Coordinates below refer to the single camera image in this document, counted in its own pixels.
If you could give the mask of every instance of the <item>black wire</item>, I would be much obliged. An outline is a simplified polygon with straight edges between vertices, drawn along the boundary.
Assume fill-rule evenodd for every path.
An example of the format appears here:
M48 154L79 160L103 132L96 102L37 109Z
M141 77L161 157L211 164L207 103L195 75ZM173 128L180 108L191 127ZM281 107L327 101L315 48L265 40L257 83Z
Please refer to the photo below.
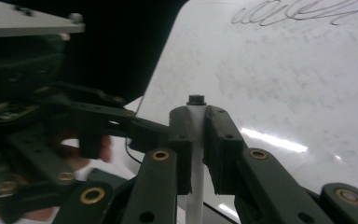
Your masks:
M203 205L209 209L211 209L213 212L215 212L218 216L224 218L226 221L228 221L229 223L232 224L238 224L236 221L232 220L231 218L229 218L228 216L226 216L225 214L223 214L222 212L220 212L219 210L215 209L214 207L210 206L209 204L207 204L206 202L203 202Z
M133 160L135 160L135 161L138 162L139 164L142 164L141 161L138 161L136 158L134 158L134 157L130 154L127 140L128 140L128 138L126 138L126 141L125 141L125 143L124 143L127 154L128 154Z
M141 108L141 104L142 104L143 101L144 101L144 97L142 96L141 102L138 104L138 107L136 108L135 117L136 117L136 115L138 114L139 109ZM128 147L128 138L126 138L126 141L124 142L124 146L125 146L125 148L126 148L126 152L127 152L127 154L129 155L129 157L131 157L133 160L135 160L135 161L138 162L139 164L142 164L141 161L138 161L136 158L134 158L134 157L130 154L129 147Z

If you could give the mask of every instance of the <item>dark background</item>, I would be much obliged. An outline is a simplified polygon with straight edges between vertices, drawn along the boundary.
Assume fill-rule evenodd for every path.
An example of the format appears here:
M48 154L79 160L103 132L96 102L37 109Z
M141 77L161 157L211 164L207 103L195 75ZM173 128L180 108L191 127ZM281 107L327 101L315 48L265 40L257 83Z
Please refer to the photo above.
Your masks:
M82 14L86 31L71 35L58 80L101 89L130 102L145 93L186 0L7 2L65 18Z

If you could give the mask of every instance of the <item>cable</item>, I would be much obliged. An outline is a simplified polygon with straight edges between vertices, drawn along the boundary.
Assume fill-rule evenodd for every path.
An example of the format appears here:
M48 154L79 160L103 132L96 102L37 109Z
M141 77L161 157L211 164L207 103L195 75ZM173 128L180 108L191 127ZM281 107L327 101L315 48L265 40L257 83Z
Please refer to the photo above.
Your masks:
M138 104L138 107L136 108L135 117L136 117L136 115L138 114L139 109L141 108L142 102L144 101L144 97L143 97L143 96L141 96L141 97L142 97L141 102ZM136 158L134 158L134 157L130 154L129 147L128 147L128 138L126 138L126 141L124 142L124 147L126 148L126 152L127 152L127 154L129 155L129 157L131 157L133 160L135 160L135 161L138 162L139 164L142 164L141 161L138 161Z
M135 161L138 162L139 164L142 164L141 161L138 161L135 157L133 157L133 156L130 154L130 151L129 151L129 148L128 148L128 138L126 138L126 141L124 142L124 145L125 145L126 152L127 152L127 154L129 155L129 157L131 157L133 160L135 160Z

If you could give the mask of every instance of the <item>white plastic shaft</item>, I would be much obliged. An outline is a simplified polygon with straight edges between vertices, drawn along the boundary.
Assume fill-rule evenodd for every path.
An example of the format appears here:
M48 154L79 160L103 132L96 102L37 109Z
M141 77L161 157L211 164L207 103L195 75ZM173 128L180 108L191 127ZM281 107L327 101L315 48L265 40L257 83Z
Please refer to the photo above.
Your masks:
M193 126L192 193L186 197L186 224L200 224L203 217L203 125L206 105L187 105Z

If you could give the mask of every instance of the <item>screw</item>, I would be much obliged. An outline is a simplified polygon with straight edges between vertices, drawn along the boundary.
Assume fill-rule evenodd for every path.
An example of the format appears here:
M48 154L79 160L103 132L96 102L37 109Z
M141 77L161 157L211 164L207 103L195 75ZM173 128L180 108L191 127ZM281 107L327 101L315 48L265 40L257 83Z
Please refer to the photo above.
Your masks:
M22 11L22 7L18 5L14 6L13 9L16 11Z
M23 12L25 15L30 16L30 17L34 15L33 11L31 11L31 9L29 9L29 8L24 8L24 9L22 10L22 12Z
M79 13L71 13L69 20L71 20L73 24L80 24L83 22L83 16Z
M204 96L203 95L189 95L188 96L188 105L206 105L205 101L204 101Z

